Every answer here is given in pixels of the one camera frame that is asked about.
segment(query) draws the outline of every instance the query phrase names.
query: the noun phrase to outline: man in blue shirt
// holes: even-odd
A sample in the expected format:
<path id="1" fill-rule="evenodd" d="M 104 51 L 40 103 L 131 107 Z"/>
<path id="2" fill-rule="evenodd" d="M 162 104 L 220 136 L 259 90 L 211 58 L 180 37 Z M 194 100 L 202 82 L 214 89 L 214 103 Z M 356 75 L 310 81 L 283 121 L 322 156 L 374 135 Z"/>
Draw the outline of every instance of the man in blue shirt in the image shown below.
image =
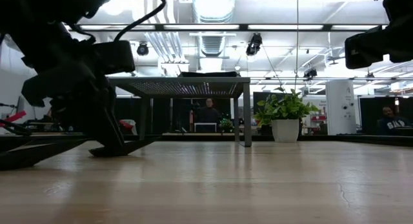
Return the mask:
<path id="1" fill-rule="evenodd" d="M 397 128 L 409 127 L 410 122 L 403 117 L 396 117 L 390 107 L 383 108 L 384 118 L 379 120 L 381 135 L 397 135 Z"/>

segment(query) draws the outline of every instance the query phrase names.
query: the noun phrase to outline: ceiling beam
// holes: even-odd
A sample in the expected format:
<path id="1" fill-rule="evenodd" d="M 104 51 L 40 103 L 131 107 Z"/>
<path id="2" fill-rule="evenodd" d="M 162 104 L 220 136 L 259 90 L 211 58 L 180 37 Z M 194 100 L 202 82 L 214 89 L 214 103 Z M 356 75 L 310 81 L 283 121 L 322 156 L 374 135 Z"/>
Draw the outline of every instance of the ceiling beam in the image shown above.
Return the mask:
<path id="1" fill-rule="evenodd" d="M 128 24 L 107 25 L 79 25 L 86 32 L 119 32 Z M 129 32 L 365 32 L 371 28 L 388 24 L 195 24 L 195 23 L 154 23 L 142 24 L 129 30 Z"/>

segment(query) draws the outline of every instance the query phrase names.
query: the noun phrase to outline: black camera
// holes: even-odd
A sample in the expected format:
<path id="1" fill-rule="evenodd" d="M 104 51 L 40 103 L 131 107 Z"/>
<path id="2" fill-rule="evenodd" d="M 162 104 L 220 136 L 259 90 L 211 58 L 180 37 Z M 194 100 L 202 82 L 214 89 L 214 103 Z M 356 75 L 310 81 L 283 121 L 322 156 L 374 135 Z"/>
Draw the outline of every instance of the black camera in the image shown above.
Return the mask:
<path id="1" fill-rule="evenodd" d="M 248 43 L 247 53 L 248 56 L 254 56 L 259 52 L 260 45 L 263 44 L 263 38 L 260 33 L 254 33 L 251 41 Z"/>
<path id="2" fill-rule="evenodd" d="M 413 41 L 413 0 L 384 0 L 390 24 L 377 26 L 363 34 L 357 34 L 345 41 L 346 66 L 357 69 L 380 62 L 389 54 L 393 63 L 413 59 L 410 43 Z"/>
<path id="3" fill-rule="evenodd" d="M 136 53 L 140 56 L 146 56 L 149 54 L 148 43 L 140 42 L 136 50 Z"/>

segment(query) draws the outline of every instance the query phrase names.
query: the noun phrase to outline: white pillar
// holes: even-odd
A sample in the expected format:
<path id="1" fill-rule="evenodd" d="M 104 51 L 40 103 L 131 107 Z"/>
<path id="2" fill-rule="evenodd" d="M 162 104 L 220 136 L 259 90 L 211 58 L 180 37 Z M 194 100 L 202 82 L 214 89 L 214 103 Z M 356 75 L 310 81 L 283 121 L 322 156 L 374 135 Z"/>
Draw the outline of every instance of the white pillar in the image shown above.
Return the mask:
<path id="1" fill-rule="evenodd" d="M 353 82 L 327 82 L 326 98 L 328 134 L 355 134 L 357 129 Z"/>

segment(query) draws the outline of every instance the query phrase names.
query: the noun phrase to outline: camera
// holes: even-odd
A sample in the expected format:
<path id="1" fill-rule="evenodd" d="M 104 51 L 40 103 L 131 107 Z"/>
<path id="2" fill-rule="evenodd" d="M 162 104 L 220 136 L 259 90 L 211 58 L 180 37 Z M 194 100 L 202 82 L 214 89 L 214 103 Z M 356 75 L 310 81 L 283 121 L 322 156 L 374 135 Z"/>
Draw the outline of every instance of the camera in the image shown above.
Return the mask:
<path id="1" fill-rule="evenodd" d="M 248 56 L 254 56 L 259 52 L 260 45 L 263 44 L 263 38 L 260 33 L 254 33 L 250 42 L 248 43 L 247 51 Z"/>
<path id="2" fill-rule="evenodd" d="M 136 53 L 137 53 L 139 56 L 146 56 L 146 55 L 148 55 L 148 54 L 149 54 L 148 43 L 146 43 L 146 42 L 140 42 L 140 43 L 139 43 L 139 46 L 138 46 L 138 48 L 137 48 L 137 50 L 136 50 Z"/>

